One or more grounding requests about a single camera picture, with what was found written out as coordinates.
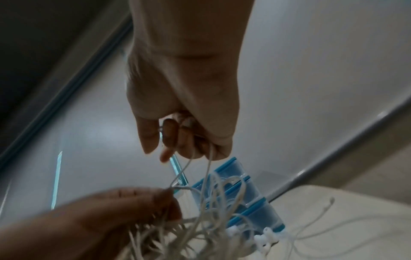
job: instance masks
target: white table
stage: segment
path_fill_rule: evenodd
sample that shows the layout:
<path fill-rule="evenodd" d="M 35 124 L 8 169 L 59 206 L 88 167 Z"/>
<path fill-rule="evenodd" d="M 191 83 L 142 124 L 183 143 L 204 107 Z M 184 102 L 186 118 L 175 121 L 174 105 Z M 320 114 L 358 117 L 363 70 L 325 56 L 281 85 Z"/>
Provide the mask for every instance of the white table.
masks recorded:
<path fill-rule="evenodd" d="M 271 205 L 286 224 L 286 231 L 295 234 L 295 228 L 304 226 L 322 212 L 330 197 L 335 198 L 333 206 L 300 236 L 362 216 L 378 218 L 353 222 L 323 235 L 296 241 L 296 248 L 311 257 L 292 252 L 289 259 L 411 259 L 411 207 L 408 205 L 318 186 L 290 190 Z M 185 217 L 198 213 L 187 193 L 180 196 L 179 202 Z M 286 260 L 290 248 L 288 241 L 280 241 L 271 249 L 267 259 Z M 261 258 L 254 253 L 247 259 Z"/>

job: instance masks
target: hand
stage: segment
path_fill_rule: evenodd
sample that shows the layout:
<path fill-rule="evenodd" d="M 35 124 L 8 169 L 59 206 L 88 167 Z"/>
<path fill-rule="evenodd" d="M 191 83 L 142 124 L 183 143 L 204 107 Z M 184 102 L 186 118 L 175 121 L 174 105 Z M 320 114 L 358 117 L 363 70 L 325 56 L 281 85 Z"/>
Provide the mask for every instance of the hand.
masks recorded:
<path fill-rule="evenodd" d="M 237 66 L 252 0 L 130 0 L 134 43 L 127 98 L 145 153 L 159 143 L 163 123 L 167 161 L 175 151 L 212 160 L 231 153 L 238 118 Z"/>
<path fill-rule="evenodd" d="M 181 218 L 171 189 L 123 188 L 95 194 L 0 230 L 0 259 L 113 260 L 128 229 L 168 209 Z"/>

